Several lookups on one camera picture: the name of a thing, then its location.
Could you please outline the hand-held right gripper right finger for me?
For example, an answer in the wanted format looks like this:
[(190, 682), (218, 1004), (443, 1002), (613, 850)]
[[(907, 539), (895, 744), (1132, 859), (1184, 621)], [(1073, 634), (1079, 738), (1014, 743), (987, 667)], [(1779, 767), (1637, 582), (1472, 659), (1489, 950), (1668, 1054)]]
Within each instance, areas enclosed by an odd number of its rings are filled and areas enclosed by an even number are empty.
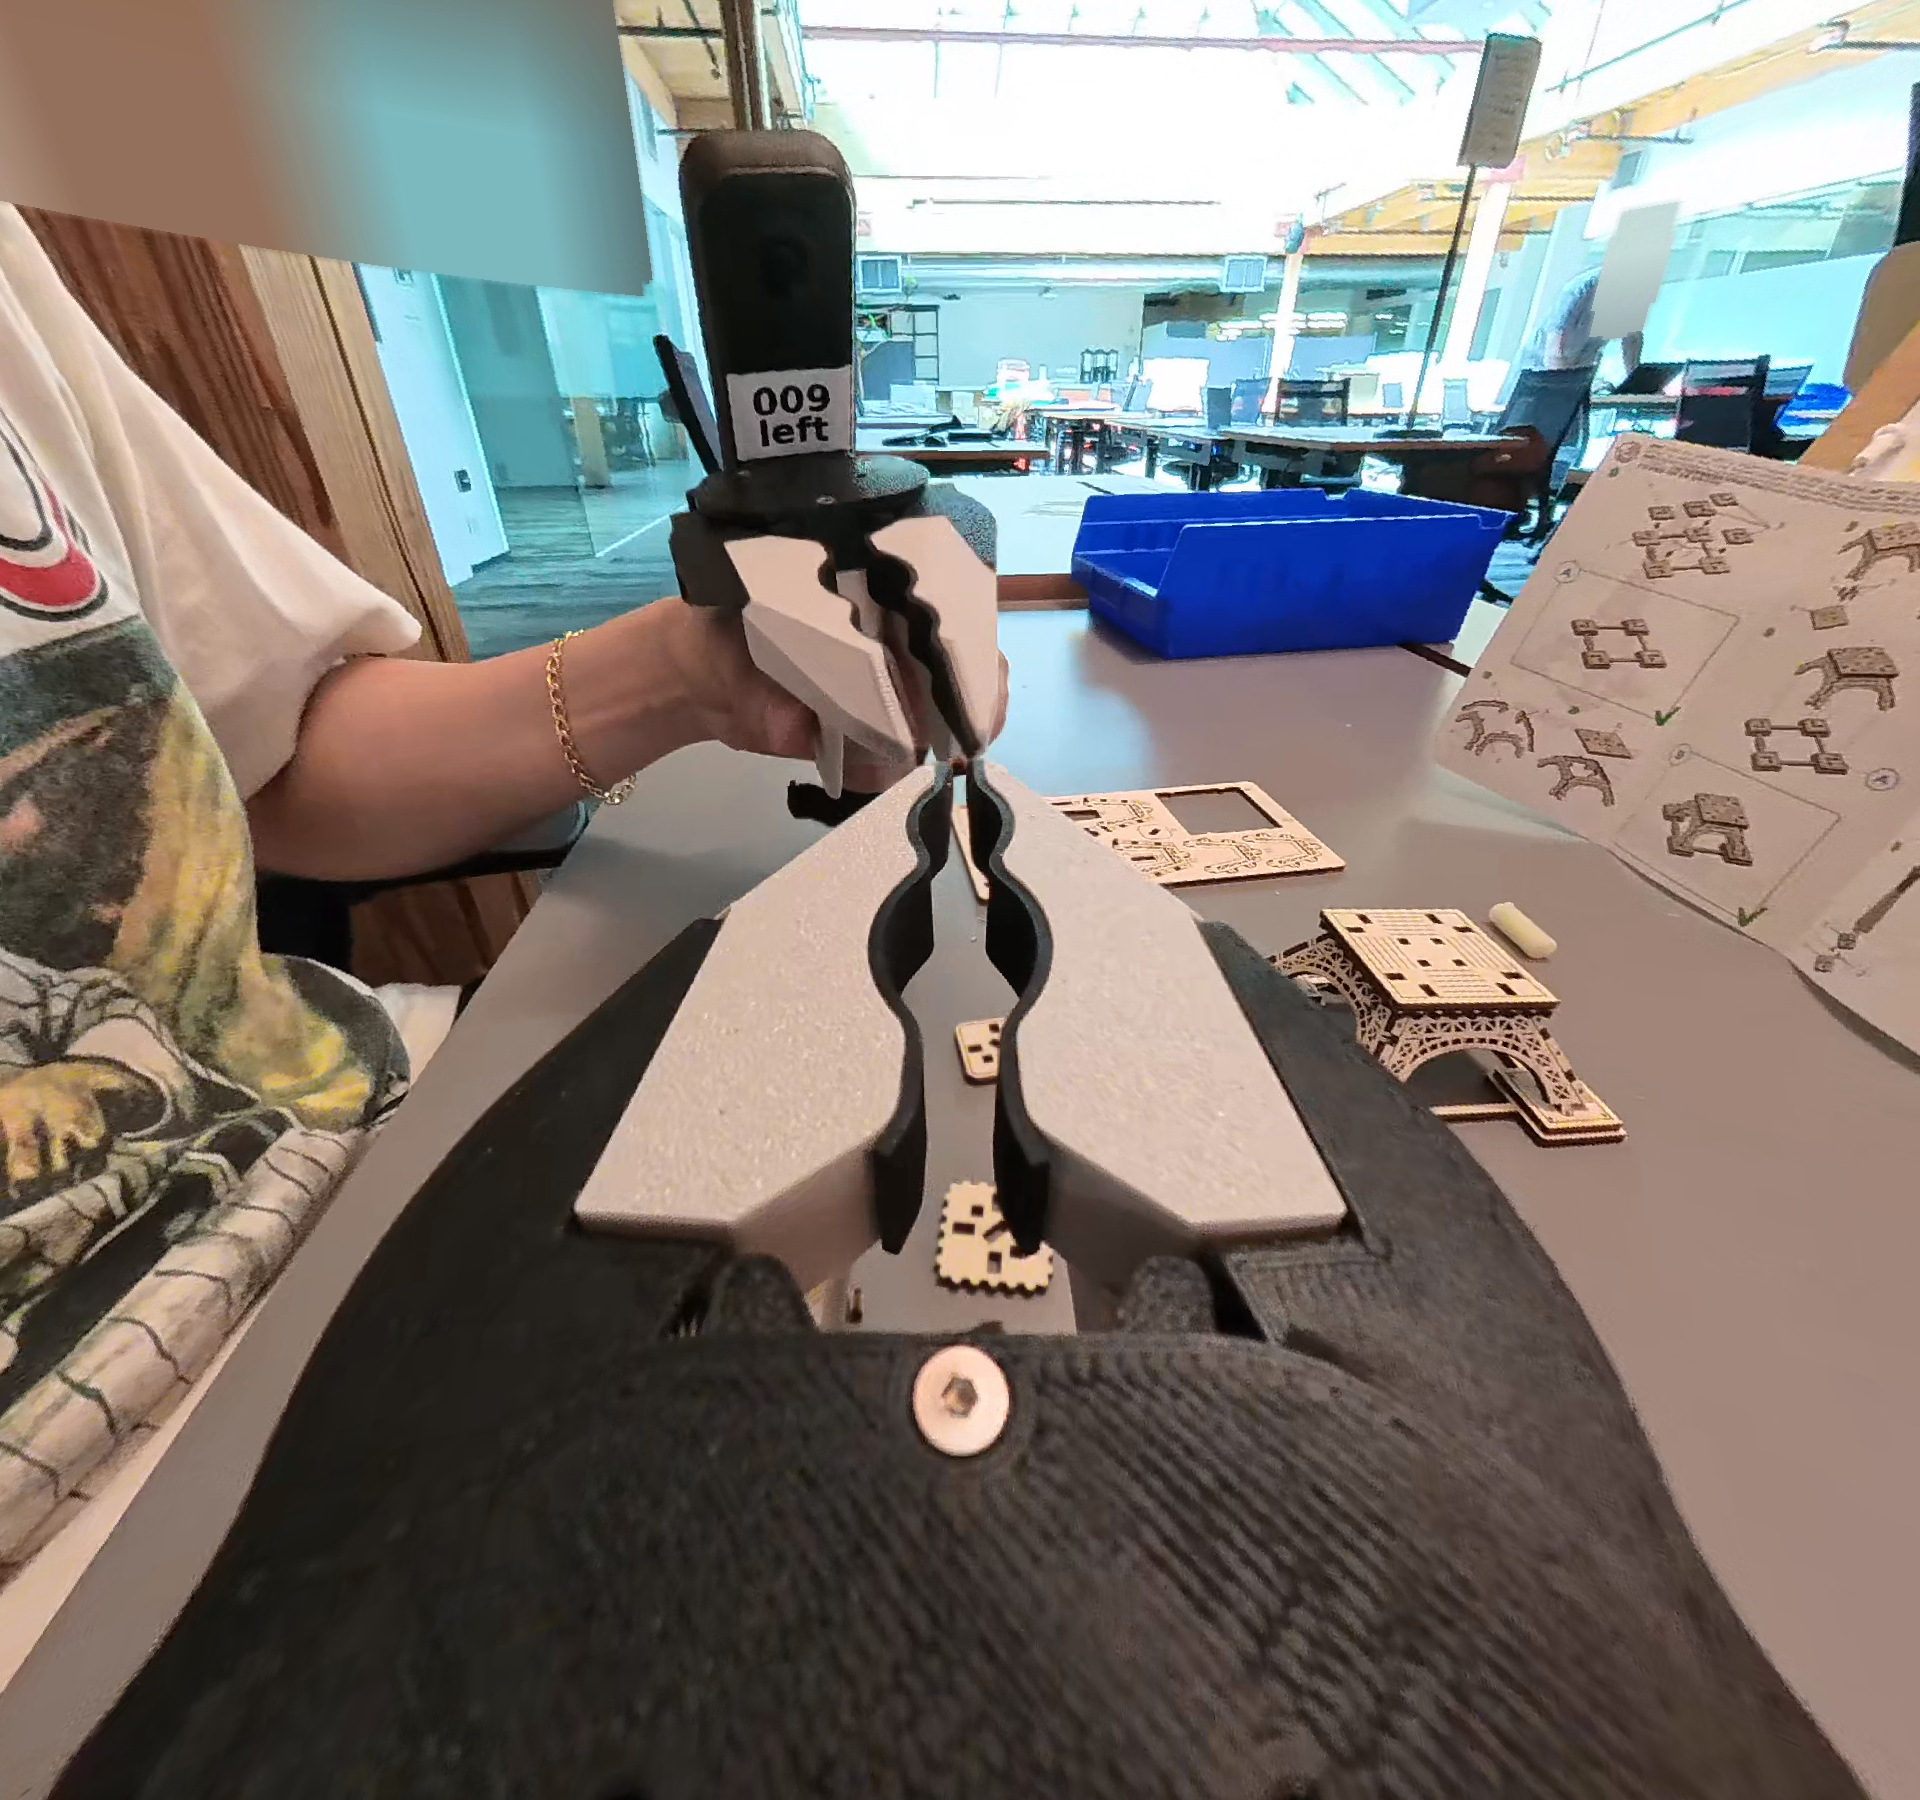
[(1109, 1287), (1157, 1254), (1330, 1238), (1346, 1200), (1200, 920), (1006, 768), (968, 767), (999, 1035), (996, 1199)]

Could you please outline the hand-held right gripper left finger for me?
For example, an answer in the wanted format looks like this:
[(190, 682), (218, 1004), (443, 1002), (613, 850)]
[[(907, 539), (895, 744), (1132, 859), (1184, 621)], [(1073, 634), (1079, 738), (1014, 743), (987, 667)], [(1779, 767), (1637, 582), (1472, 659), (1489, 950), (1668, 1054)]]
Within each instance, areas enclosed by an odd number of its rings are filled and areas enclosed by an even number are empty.
[(808, 1290), (899, 1252), (924, 1199), (924, 1039), (951, 768), (920, 767), (701, 928), (702, 954), (574, 1199), (588, 1230), (778, 1258)]

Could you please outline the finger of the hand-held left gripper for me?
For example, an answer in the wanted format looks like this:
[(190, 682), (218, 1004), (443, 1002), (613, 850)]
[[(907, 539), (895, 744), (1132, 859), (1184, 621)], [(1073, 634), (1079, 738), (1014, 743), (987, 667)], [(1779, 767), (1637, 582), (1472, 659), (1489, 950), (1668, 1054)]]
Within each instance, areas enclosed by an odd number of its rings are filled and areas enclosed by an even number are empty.
[(836, 574), (908, 735), (939, 759), (981, 759), (1002, 722), (996, 573), (945, 513), (899, 515), (866, 534)]
[(822, 753), (860, 749), (889, 767), (917, 759), (895, 652), (866, 633), (859, 604), (829, 565), (829, 546), (796, 536), (723, 543), (741, 586), (741, 633), (753, 664), (789, 691), (817, 722)]

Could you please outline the wooden parts sheet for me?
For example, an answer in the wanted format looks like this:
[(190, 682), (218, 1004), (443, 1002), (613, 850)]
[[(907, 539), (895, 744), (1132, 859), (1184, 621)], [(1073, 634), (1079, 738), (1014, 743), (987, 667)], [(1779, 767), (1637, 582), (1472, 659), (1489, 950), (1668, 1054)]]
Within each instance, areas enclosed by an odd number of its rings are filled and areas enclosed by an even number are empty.
[(1050, 907), (1132, 901), (1138, 886), (1164, 895), (1343, 866), (1330, 843), (1248, 782), (1039, 795), (996, 774), (1017, 817), (1003, 872)]

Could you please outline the person's left forearm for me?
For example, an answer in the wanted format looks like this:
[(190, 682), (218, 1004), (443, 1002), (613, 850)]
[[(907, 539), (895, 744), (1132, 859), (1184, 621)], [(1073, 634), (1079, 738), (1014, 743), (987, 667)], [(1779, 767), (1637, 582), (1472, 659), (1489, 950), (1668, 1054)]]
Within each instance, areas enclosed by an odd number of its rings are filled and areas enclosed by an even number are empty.
[(680, 744), (659, 601), (488, 661), (352, 659), (246, 801), (264, 875), (400, 880), (495, 850)]

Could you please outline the person's left hand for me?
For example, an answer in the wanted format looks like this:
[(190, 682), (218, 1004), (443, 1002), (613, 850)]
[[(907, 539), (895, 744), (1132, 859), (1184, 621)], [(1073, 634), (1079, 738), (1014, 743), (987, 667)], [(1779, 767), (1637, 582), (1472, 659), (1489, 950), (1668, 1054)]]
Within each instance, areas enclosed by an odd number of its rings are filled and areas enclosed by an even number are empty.
[(753, 664), (737, 610), (661, 600), (659, 652), (684, 744), (708, 738), (756, 758), (814, 758), (817, 714)]

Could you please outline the wood-edged side table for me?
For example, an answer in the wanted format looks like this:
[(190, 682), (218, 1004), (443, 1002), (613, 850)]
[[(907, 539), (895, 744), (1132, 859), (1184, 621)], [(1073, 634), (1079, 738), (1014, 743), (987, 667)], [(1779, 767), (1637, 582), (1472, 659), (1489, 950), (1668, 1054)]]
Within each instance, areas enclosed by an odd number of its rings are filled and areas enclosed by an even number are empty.
[(1084, 507), (1102, 489), (1071, 476), (977, 473), (966, 481), (996, 519), (996, 573), (1002, 577), (1068, 577)]

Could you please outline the black office chair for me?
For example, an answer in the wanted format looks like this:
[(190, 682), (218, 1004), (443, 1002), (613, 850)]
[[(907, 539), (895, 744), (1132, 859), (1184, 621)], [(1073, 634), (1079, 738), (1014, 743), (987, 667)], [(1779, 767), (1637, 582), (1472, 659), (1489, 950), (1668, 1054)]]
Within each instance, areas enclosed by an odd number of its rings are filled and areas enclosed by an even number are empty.
[(1489, 482), (1512, 498), (1513, 539), (1545, 539), (1561, 473), (1561, 452), (1585, 431), (1595, 363), (1522, 366), (1504, 393)]
[(652, 338), (659, 373), (665, 378), (665, 408), (684, 428), (684, 442), (705, 473), (720, 470), (719, 421), (701, 378), (698, 360), (668, 335)]

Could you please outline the background office desks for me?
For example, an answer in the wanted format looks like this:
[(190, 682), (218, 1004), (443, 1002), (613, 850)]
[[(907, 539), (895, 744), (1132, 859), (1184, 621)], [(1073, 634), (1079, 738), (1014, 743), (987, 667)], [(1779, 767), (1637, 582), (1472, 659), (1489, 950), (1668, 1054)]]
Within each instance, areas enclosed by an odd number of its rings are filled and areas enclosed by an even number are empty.
[(1006, 428), (968, 428), (933, 418), (859, 421), (856, 442), (895, 452), (936, 473), (1032, 473), (1065, 476), (1114, 470), (1138, 449), (1144, 476), (1175, 473), (1190, 492), (1211, 492), (1251, 473), (1258, 487), (1319, 487), (1357, 481), (1373, 460), (1401, 470), (1401, 489), (1416, 495), (1488, 492), (1494, 507), (1519, 510), (1555, 443), (1531, 425), (1500, 431), (1401, 431), (1369, 424), (1224, 424), (1194, 418), (1151, 418), (1111, 402), (1039, 402)]

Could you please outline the wooden tower base model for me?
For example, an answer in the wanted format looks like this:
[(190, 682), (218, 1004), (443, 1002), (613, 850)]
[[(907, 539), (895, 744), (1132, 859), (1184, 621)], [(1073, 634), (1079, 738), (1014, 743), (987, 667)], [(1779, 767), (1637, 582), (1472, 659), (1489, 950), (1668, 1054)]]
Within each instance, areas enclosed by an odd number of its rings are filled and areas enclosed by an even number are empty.
[(1625, 1139), (1549, 1030), (1559, 998), (1457, 908), (1322, 908), (1272, 966), (1343, 1004), (1360, 1048), (1440, 1121), (1513, 1121), (1546, 1148)]

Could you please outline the blue plastic bin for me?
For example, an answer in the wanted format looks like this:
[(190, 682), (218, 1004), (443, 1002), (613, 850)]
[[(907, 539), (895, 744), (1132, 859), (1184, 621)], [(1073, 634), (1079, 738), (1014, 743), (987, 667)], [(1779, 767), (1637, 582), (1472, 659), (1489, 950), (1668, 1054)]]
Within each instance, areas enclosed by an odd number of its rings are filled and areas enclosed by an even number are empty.
[(1091, 495), (1071, 577), (1160, 659), (1451, 641), (1504, 527), (1387, 492)]

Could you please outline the person's printed shirt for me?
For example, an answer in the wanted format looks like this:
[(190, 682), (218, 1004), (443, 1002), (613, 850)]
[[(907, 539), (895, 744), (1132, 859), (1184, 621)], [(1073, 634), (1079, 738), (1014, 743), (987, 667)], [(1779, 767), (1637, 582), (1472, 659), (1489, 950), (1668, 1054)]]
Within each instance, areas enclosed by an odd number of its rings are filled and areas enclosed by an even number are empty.
[(112, 352), (2, 205), (2, 1574), (195, 1387), (407, 1087), (257, 928), (246, 795), (419, 630)]

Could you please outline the diagram instruction sheet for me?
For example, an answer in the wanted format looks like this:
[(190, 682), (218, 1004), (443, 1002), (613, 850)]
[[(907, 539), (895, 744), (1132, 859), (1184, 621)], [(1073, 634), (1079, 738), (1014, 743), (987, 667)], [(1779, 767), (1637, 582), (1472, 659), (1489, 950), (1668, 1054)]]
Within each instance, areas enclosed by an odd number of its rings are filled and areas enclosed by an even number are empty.
[(1917, 1048), (1917, 470), (1673, 437), (1595, 466), (1437, 759)]

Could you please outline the white sign on pole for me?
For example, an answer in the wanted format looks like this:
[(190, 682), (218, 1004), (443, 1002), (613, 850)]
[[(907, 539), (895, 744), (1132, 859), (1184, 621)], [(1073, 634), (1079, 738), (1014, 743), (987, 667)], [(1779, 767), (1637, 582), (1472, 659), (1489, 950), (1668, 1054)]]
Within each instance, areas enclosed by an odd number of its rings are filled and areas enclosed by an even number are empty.
[(1418, 418), (1428, 369), (1437, 354), (1437, 343), (1448, 314), (1451, 276), (1454, 276), (1457, 256), (1463, 248), (1463, 232), (1470, 224), (1474, 178), (1488, 166), (1504, 166), (1513, 162), (1537, 68), (1540, 68), (1540, 42), (1531, 35), (1489, 32), (1479, 48), (1474, 90), (1472, 90), (1467, 123), (1457, 142), (1457, 163), (1463, 169), (1463, 184), (1461, 184), (1457, 211), (1451, 221), (1443, 275), (1437, 284), (1437, 297), (1428, 320), (1428, 338), (1421, 343), (1421, 360), (1413, 375), (1413, 387), (1407, 393), (1410, 418)]

